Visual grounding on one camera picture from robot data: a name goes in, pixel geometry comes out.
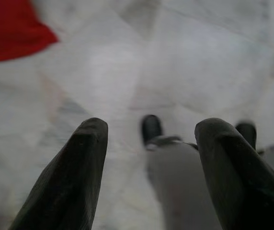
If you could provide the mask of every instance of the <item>red cloth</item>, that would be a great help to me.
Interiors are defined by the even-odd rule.
[[[0,61],[32,54],[56,41],[29,0],[0,0]]]

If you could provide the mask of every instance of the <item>white marble surface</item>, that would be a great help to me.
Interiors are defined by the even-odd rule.
[[[91,116],[109,125],[96,230],[163,229],[144,171],[146,114],[162,119],[166,135],[193,143],[205,118],[249,119],[258,146],[274,144],[274,0],[34,4],[61,42],[0,62],[0,217],[14,218]]]

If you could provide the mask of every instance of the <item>person's leg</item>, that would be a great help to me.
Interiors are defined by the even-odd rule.
[[[149,117],[143,120],[143,137],[150,133],[151,140],[144,138],[148,173],[163,209],[166,229],[221,229],[198,151],[179,137],[162,136],[161,127],[160,132],[156,129],[160,122],[155,119],[158,118],[152,116],[150,121]]]

